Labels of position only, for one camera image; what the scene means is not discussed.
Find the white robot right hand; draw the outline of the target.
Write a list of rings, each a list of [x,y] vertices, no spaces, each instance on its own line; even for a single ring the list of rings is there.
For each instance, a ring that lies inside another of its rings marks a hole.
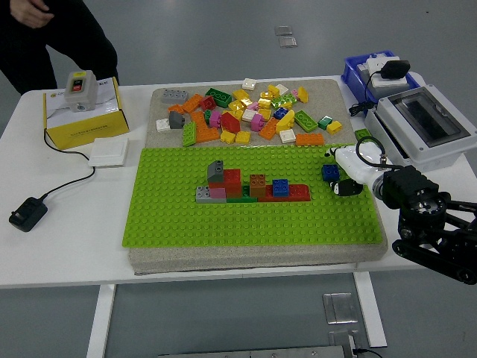
[[[347,173],[349,179],[332,181],[331,190],[339,196],[358,195],[365,184],[378,198],[382,198],[383,174],[386,169],[379,169],[363,162],[356,153],[354,145],[330,148],[325,156],[332,155],[336,163]]]

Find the person's right hand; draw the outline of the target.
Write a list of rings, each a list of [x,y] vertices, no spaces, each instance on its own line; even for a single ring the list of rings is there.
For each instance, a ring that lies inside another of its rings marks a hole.
[[[58,15],[42,0],[10,0],[10,15],[28,28],[45,27]]]

